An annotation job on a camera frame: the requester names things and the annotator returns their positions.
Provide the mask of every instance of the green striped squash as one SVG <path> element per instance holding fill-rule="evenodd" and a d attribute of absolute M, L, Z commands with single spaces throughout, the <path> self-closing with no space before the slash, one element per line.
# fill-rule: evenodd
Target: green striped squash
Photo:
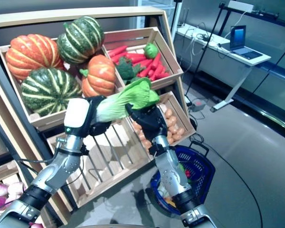
<path fill-rule="evenodd" d="M 57 45 L 60 56 L 69 64 L 85 62 L 104 42 L 104 32 L 92 17 L 83 16 L 64 26 L 65 33 L 59 35 Z"/>
<path fill-rule="evenodd" d="M 40 116 L 65 110 L 69 99 L 82 93 L 73 76 L 55 68 L 32 70 L 21 90 L 25 106 Z"/>

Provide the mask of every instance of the bok choy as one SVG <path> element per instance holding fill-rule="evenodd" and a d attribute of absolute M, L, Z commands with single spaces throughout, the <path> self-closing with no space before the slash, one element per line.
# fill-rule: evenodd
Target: bok choy
<path fill-rule="evenodd" d="M 97 107 L 96 119 L 98 122 L 121 119 L 129 115 L 125 109 L 127 103 L 133 105 L 132 109 L 142 109 L 157 103 L 159 99 L 157 93 L 151 90 L 150 80 L 141 78 L 103 100 Z"/>

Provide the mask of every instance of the white desk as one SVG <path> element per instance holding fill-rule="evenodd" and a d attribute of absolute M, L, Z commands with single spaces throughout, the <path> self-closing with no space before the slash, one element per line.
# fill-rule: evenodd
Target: white desk
<path fill-rule="evenodd" d="M 206 34 L 206 35 L 210 35 L 210 32 L 206 32 L 205 30 L 202 30 L 200 28 L 191 26 L 186 24 L 184 27 L 182 28 L 178 28 L 177 33 L 181 36 L 184 36 L 188 39 L 193 39 L 195 37 L 195 42 L 200 43 L 201 45 L 206 45 L 207 42 L 197 38 L 198 34 Z M 223 37 L 217 36 L 215 34 L 212 34 L 211 36 L 211 40 L 209 42 L 208 48 L 213 49 L 219 53 L 222 53 L 224 55 L 227 55 L 227 57 L 232 58 L 238 62 L 241 62 L 245 65 L 246 69 L 242 74 L 242 77 L 238 80 L 238 82 L 234 85 L 234 87 L 232 88 L 232 90 L 230 91 L 230 93 L 227 95 L 227 97 L 225 98 L 225 100 L 221 101 L 220 103 L 216 104 L 215 106 L 213 106 L 211 108 L 211 110 L 213 112 L 215 112 L 216 110 L 224 107 L 225 105 L 229 104 L 230 102 L 232 102 L 232 97 L 233 95 L 236 93 L 236 91 L 240 88 L 240 86 L 243 84 L 243 82 L 245 81 L 245 79 L 248 77 L 248 75 L 250 74 L 252 67 L 268 61 L 271 57 L 268 55 L 265 55 L 261 52 L 262 55 L 253 59 L 246 59 L 242 56 L 236 55 L 236 54 L 232 54 L 229 51 L 220 48 L 218 46 L 218 44 L 226 44 L 229 43 L 230 41 L 228 39 L 225 39 Z"/>

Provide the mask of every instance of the carrot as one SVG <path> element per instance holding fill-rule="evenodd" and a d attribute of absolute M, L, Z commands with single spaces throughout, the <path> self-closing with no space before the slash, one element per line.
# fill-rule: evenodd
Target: carrot
<path fill-rule="evenodd" d="M 152 61 L 153 61 L 152 59 L 146 59 L 146 60 L 140 61 L 140 62 L 138 62 L 138 63 L 135 63 L 135 64 L 133 65 L 133 67 L 136 66 L 137 64 L 140 64 L 141 67 L 143 67 L 143 66 L 144 66 L 144 67 L 148 67 L 148 65 L 150 65 Z"/>
<path fill-rule="evenodd" d="M 127 49 L 128 46 L 124 45 L 109 51 L 109 57 L 114 57 Z"/>
<path fill-rule="evenodd" d="M 161 79 L 161 78 L 168 77 L 168 76 L 169 76 L 168 73 L 160 73 L 160 74 L 158 74 L 155 78 L 156 78 L 156 79 Z"/>
<path fill-rule="evenodd" d="M 154 70 L 149 70 L 148 76 L 149 76 L 149 77 L 152 77 L 153 73 L 154 73 Z"/>
<path fill-rule="evenodd" d="M 161 74 L 163 74 L 163 73 L 165 73 L 165 72 L 166 72 L 166 68 L 165 68 L 165 66 L 163 66 L 162 71 L 161 71 Z"/>
<path fill-rule="evenodd" d="M 118 55 L 112 57 L 111 60 L 112 60 L 113 62 L 117 63 L 117 62 L 119 61 L 119 58 L 122 57 L 122 56 L 125 56 L 126 54 L 127 54 L 126 52 L 123 52 L 123 53 L 121 53 L 121 54 L 118 54 Z"/>
<path fill-rule="evenodd" d="M 147 77 L 148 72 L 151 70 L 151 64 L 148 65 L 148 67 L 146 69 L 144 69 L 143 71 L 141 71 L 137 76 L 138 77 Z"/>
<path fill-rule="evenodd" d="M 157 66 L 160 62 L 160 59 L 161 59 L 161 54 L 160 52 L 156 55 L 156 57 L 154 58 L 153 62 L 151 63 L 151 69 L 152 70 L 155 70 L 157 69 Z"/>
<path fill-rule="evenodd" d="M 133 57 L 130 57 L 129 59 L 131 59 L 132 61 L 132 64 L 135 64 L 135 63 L 138 63 L 138 62 L 141 62 L 143 60 L 146 60 L 146 56 L 133 56 Z"/>
<path fill-rule="evenodd" d="M 155 69 L 153 75 L 150 77 L 151 81 L 156 80 L 157 75 L 159 75 L 162 71 L 163 65 L 158 65 L 157 68 Z"/>
<path fill-rule="evenodd" d="M 127 58 L 138 57 L 138 56 L 144 56 L 144 54 L 129 53 L 129 52 L 126 54 Z"/>

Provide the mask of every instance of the laptop screen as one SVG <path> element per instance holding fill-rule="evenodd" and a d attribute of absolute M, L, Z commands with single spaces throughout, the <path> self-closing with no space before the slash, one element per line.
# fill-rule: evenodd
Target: laptop screen
<path fill-rule="evenodd" d="M 246 26 L 234 26 L 231 29 L 230 50 L 243 48 L 245 46 Z"/>

